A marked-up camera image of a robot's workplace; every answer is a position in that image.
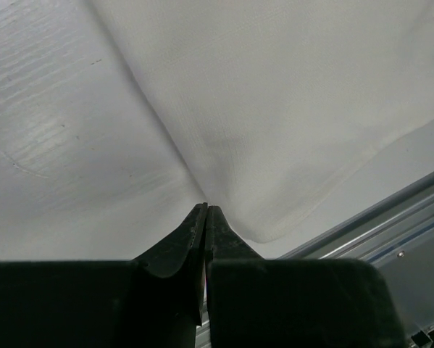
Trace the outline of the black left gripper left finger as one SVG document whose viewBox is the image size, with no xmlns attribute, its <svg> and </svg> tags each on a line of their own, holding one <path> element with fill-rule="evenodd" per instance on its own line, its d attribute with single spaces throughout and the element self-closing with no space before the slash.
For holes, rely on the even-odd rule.
<svg viewBox="0 0 434 348">
<path fill-rule="evenodd" d="M 0 262 L 0 347 L 192 347 L 207 211 L 131 260 Z"/>
</svg>

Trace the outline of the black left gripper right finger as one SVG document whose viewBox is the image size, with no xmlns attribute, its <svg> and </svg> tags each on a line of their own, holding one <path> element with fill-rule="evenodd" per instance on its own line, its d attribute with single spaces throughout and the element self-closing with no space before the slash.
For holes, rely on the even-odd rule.
<svg viewBox="0 0 434 348">
<path fill-rule="evenodd" d="M 404 347 L 380 272 L 353 259 L 266 260 L 217 206 L 206 217 L 213 347 Z"/>
</svg>

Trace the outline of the white cloth napkin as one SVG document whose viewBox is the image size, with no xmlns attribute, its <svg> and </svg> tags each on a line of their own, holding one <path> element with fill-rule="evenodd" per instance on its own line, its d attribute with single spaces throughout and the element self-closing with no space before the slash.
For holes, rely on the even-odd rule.
<svg viewBox="0 0 434 348">
<path fill-rule="evenodd" d="M 290 233 L 434 120 L 434 1 L 95 1 L 206 198 Z"/>
</svg>

